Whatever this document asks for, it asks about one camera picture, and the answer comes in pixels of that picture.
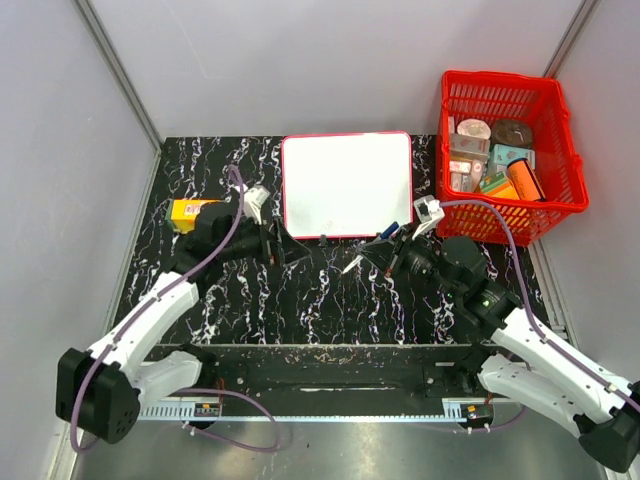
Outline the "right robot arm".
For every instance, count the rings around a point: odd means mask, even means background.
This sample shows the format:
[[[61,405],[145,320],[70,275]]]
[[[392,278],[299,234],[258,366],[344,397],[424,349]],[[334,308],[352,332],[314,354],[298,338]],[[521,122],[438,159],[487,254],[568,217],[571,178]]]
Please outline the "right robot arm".
[[[516,356],[479,349],[454,373],[460,392],[485,389],[515,400],[566,429],[602,466],[629,470],[639,454],[639,385],[578,351],[490,279],[473,240],[451,237],[432,249],[400,229],[358,252],[387,277],[407,274],[441,287],[461,342],[487,340]]]

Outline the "white marker blue cap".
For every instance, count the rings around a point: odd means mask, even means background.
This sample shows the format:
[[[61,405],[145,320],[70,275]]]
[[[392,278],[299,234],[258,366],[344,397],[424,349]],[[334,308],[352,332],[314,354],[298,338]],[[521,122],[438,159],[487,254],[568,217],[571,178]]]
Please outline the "white marker blue cap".
[[[374,240],[361,245],[354,259],[342,270],[342,274],[345,275],[358,266],[365,259],[365,253],[370,253],[374,247],[388,242],[399,227],[398,222],[393,222],[384,231],[380,232]]]

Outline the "pink framed whiteboard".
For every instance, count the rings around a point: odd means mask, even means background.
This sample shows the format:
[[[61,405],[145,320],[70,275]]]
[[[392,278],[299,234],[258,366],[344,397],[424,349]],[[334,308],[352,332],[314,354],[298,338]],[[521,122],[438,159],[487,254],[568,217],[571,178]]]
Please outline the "pink framed whiteboard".
[[[288,136],[281,168],[284,222],[296,239],[372,237],[413,221],[405,132]]]

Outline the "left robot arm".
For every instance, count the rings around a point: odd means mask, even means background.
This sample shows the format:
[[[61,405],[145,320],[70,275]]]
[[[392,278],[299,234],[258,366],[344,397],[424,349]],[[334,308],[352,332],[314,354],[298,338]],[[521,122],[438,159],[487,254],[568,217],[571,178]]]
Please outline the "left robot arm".
[[[151,365],[144,360],[169,328],[221,279],[227,263],[254,259],[284,267],[310,251],[281,218],[267,223],[219,202],[200,208],[194,228],[180,236],[168,269],[109,333],[59,359],[55,414],[109,444],[121,441],[140,412],[171,394],[206,395],[218,386],[217,358],[186,343]]]

